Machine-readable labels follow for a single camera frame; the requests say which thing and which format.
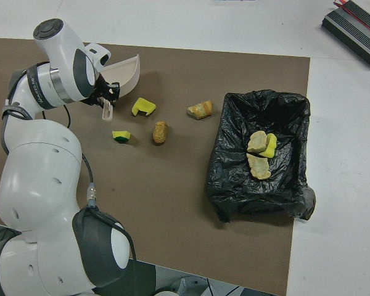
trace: black trash bag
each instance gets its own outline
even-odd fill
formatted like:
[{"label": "black trash bag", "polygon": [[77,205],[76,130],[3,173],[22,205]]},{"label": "black trash bag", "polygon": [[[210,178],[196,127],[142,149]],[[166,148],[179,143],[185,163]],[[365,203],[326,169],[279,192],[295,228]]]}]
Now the black trash bag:
[{"label": "black trash bag", "polygon": [[[207,197],[219,219],[285,211],[308,220],[315,193],[306,181],[306,142],[310,103],[306,97],[272,90],[227,94],[210,157]],[[277,137],[276,155],[268,160],[271,177],[250,174],[247,146],[256,131]]]}]

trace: white robot link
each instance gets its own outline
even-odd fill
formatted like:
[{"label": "white robot link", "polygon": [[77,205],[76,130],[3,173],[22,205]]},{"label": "white robot link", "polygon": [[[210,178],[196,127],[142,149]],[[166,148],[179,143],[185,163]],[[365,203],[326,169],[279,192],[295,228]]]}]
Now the white robot link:
[{"label": "white robot link", "polygon": [[80,142],[68,128],[35,116],[76,101],[102,105],[104,94],[114,102],[119,85],[99,74],[110,52],[84,46],[60,19],[38,25],[34,38],[49,62],[18,75],[3,108],[8,157],[0,218],[21,234],[0,242],[0,295],[95,295],[93,288],[121,277],[133,243],[116,219],[96,207],[92,176],[88,206],[80,210]]}]

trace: white tabletop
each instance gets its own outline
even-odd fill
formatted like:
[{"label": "white tabletop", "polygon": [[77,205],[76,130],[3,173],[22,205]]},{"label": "white tabletop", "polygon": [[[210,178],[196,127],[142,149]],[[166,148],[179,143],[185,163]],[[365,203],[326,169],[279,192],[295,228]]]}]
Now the white tabletop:
[{"label": "white tabletop", "polygon": [[[308,222],[288,296],[370,295],[370,69],[321,29],[333,0],[0,1],[0,38],[58,17],[86,42],[311,57]],[[370,12],[370,0],[356,0]]]}]

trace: beige food piece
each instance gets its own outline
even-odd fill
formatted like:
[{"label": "beige food piece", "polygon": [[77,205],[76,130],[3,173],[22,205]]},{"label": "beige food piece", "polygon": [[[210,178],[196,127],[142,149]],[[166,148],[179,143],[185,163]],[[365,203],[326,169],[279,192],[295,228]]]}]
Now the beige food piece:
[{"label": "beige food piece", "polygon": [[259,180],[268,179],[271,176],[267,158],[260,158],[247,153],[251,175]]},{"label": "beige food piece", "polygon": [[187,113],[198,120],[210,116],[212,114],[212,102],[208,100],[197,105],[190,106],[187,109]]},{"label": "beige food piece", "polygon": [[259,153],[267,148],[267,135],[264,131],[256,131],[249,138],[248,152]]},{"label": "beige food piece", "polygon": [[155,124],[154,132],[152,133],[152,139],[156,144],[162,144],[166,141],[168,126],[165,121],[158,121]]}]

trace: red wire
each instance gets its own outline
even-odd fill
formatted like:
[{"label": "red wire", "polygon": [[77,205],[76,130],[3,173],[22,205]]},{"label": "red wire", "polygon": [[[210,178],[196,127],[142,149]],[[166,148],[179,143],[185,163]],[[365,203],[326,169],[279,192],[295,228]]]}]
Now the red wire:
[{"label": "red wire", "polygon": [[366,28],[370,30],[370,26],[362,21],[359,17],[357,17],[352,11],[350,11],[348,8],[346,8],[344,5],[337,3],[336,1],[333,2],[334,5],[336,5],[339,8],[342,8],[346,13],[352,15],[354,18],[356,18],[360,23],[362,23]]}]

